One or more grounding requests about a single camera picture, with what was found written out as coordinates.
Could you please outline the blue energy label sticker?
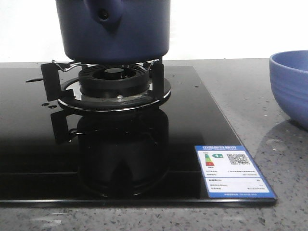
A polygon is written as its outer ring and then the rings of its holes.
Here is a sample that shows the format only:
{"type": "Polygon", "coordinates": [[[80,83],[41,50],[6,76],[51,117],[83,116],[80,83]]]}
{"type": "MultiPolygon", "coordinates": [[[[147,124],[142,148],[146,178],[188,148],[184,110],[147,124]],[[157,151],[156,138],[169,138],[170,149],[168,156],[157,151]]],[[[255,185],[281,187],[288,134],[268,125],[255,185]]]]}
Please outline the blue energy label sticker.
{"type": "Polygon", "coordinates": [[[210,198],[276,197],[244,146],[195,146],[210,198]]]}

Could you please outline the blue saucepan with handle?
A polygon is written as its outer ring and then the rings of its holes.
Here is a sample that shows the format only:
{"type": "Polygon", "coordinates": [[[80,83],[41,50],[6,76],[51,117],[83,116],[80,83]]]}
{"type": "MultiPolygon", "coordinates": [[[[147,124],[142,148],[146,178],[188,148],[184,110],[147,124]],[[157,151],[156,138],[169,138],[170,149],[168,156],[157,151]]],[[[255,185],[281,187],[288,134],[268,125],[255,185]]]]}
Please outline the blue saucepan with handle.
{"type": "Polygon", "coordinates": [[[87,64],[126,64],[169,50],[169,0],[57,0],[64,52],[87,64]]]}

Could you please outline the black glass gas stove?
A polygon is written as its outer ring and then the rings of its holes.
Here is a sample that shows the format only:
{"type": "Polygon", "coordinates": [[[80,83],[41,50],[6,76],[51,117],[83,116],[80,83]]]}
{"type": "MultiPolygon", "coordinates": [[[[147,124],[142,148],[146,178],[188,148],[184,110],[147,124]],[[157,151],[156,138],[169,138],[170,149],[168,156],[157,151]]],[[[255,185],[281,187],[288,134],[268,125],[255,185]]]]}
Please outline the black glass gas stove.
{"type": "Polygon", "coordinates": [[[251,156],[191,66],[167,66],[171,97],[161,106],[73,114],[47,102],[39,68],[0,70],[0,205],[270,206],[256,193],[214,195],[205,168],[251,156]]]}

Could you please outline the right gas burner with support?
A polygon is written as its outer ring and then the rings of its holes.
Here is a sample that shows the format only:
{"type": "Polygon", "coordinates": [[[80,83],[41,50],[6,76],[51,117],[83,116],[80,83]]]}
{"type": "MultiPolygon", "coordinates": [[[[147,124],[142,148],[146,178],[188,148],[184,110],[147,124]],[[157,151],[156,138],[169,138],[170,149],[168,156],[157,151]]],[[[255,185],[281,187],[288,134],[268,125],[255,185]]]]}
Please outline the right gas burner with support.
{"type": "Polygon", "coordinates": [[[41,65],[47,100],[84,112],[117,112],[163,104],[171,95],[161,59],[133,64],[41,65]]]}

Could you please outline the light blue plastic bowl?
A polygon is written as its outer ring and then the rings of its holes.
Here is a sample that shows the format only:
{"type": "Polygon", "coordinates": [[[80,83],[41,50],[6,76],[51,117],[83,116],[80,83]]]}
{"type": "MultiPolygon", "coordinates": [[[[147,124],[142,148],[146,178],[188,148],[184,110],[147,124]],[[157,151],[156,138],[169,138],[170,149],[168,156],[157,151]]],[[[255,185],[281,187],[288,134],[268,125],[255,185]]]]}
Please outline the light blue plastic bowl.
{"type": "Polygon", "coordinates": [[[308,128],[308,51],[284,51],[269,58],[271,90],[280,108],[308,128]]]}

